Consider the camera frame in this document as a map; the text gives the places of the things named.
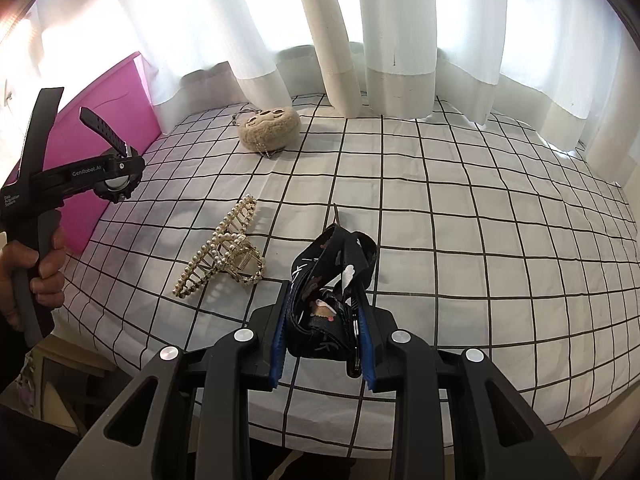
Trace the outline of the black wrist watch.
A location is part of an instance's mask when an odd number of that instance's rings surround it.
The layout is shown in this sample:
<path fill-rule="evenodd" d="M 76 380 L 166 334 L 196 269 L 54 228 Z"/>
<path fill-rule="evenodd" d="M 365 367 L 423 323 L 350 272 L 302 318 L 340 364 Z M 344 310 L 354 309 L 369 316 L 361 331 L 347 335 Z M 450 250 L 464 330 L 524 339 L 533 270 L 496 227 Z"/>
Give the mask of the black wrist watch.
<path fill-rule="evenodd" d="M 143 157 L 90 108 L 81 107 L 79 119 L 84 126 L 110 144 L 110 148 L 102 154 L 106 163 L 106 177 L 93 185 L 93 192 L 102 200 L 114 204 L 128 200 L 142 180 L 145 168 Z"/>

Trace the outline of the black patterned hair bow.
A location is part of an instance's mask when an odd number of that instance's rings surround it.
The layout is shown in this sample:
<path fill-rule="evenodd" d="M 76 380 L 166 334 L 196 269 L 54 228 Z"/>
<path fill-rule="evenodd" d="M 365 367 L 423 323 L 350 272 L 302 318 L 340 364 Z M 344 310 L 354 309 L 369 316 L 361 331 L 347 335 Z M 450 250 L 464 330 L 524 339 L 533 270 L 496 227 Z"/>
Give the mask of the black patterned hair bow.
<path fill-rule="evenodd" d="M 337 223 L 292 263 L 283 307 L 283 342 L 296 358 L 343 362 L 351 378 L 363 374 L 363 309 L 378 260 L 372 238 Z"/>

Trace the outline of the pearl hair claw clip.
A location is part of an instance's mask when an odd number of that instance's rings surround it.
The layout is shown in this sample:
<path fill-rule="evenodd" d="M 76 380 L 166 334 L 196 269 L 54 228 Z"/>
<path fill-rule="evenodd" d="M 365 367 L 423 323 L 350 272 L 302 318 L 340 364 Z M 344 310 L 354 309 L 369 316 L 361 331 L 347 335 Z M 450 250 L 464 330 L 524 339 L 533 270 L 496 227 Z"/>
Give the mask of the pearl hair claw clip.
<path fill-rule="evenodd" d="M 195 294 L 221 273 L 228 274 L 241 285 L 256 284 L 262 280 L 265 259 L 247 236 L 256 209 L 257 200 L 250 195 L 244 196 L 230 209 L 182 271 L 172 289 L 175 297 L 186 298 Z"/>

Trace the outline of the pink plastic tub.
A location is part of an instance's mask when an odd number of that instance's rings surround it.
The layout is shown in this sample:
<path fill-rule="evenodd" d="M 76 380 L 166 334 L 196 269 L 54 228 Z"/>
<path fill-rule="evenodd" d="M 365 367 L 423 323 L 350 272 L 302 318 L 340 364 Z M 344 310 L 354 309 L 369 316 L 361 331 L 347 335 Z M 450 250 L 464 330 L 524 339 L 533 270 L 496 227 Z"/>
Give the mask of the pink plastic tub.
<path fill-rule="evenodd" d="M 102 118 L 133 150 L 142 155 L 160 135 L 144 74 L 145 59 L 134 52 L 90 82 L 67 104 L 58 104 L 44 151 L 43 168 L 53 169 L 104 154 L 111 145 L 80 120 L 85 107 Z M 64 200 L 60 225 L 66 246 L 82 252 L 106 211 L 108 201 L 88 190 Z"/>

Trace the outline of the white black grid bedsheet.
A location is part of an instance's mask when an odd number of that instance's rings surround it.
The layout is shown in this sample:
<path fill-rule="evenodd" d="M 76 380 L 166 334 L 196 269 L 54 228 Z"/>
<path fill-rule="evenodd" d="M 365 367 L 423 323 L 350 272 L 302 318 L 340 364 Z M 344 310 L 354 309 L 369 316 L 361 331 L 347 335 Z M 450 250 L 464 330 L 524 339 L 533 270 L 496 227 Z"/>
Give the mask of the white black grid bedsheet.
<path fill-rule="evenodd" d="M 483 350 L 540 418 L 581 419 L 639 377 L 639 248 L 622 190 L 501 114 L 346 119 L 324 96 L 294 102 L 302 133 L 262 157 L 242 147 L 236 104 L 183 118 L 145 152 L 134 195 L 107 208 L 66 264 L 58 332 L 136 374 L 161 348 L 210 346 L 277 299 L 292 262 L 333 221 L 368 234 L 368 290 L 404 330 Z M 217 274 L 172 294 L 244 196 L 256 284 Z"/>

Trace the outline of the thin dark hair pin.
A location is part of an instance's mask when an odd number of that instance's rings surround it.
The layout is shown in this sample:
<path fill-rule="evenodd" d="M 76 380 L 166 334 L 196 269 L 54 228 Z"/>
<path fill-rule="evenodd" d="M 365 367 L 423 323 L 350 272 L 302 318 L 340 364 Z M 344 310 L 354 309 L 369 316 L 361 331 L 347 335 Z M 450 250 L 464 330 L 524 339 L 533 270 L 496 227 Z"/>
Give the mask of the thin dark hair pin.
<path fill-rule="evenodd" d="M 336 203 L 332 204 L 332 209 L 333 209 L 333 223 L 335 223 L 337 226 L 340 226 L 341 225 L 340 213 L 338 212 Z"/>

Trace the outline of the beige fluffy plush pouch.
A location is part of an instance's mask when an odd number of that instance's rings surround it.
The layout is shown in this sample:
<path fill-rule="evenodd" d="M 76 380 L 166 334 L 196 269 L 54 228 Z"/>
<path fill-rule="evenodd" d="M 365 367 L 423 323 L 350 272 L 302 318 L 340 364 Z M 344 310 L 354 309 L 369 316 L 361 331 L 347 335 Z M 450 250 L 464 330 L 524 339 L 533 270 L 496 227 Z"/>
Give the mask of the beige fluffy plush pouch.
<path fill-rule="evenodd" d="M 233 116 L 241 144 L 250 152 L 271 156 L 299 138 L 302 123 L 293 107 L 243 110 Z"/>

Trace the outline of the white curtain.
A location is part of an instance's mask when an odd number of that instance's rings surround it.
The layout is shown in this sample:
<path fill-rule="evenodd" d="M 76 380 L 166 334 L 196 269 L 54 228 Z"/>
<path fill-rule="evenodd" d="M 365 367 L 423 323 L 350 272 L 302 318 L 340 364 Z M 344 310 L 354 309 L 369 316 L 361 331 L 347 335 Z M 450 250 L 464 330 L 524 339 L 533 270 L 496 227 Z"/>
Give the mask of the white curtain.
<path fill-rule="evenodd" d="M 472 122 L 491 112 L 555 148 L 586 150 L 603 179 L 639 166 L 639 50 L 606 0 L 1 0 L 1 169 L 20 157 L 37 92 L 74 96 L 139 52 L 158 121 L 241 96 L 272 107 L 357 92 L 419 118 L 438 96 Z"/>

